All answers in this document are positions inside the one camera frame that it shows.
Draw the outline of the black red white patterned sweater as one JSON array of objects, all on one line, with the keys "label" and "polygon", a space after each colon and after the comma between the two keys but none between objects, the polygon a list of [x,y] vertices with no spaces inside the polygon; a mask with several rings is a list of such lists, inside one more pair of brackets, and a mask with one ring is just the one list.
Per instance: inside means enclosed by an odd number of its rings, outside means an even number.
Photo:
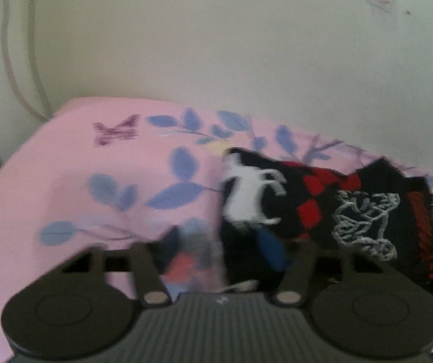
[{"label": "black red white patterned sweater", "polygon": [[231,284],[263,271],[257,233],[358,248],[433,294],[433,194],[385,159],[344,175],[234,148],[223,158],[220,239]]}]

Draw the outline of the pink floral bed sheet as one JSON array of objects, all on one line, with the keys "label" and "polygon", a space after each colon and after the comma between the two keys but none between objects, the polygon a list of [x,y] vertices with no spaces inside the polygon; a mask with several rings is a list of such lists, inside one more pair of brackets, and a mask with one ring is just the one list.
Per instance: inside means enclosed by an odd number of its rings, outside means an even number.
[{"label": "pink floral bed sheet", "polygon": [[[156,241],[172,226],[181,237],[163,274],[172,297],[255,289],[225,277],[221,183],[234,148],[344,175],[383,158],[433,194],[433,176],[417,167],[286,125],[158,101],[77,99],[0,170],[0,315],[13,294],[76,252]],[[10,357],[0,325],[0,362]]]}]

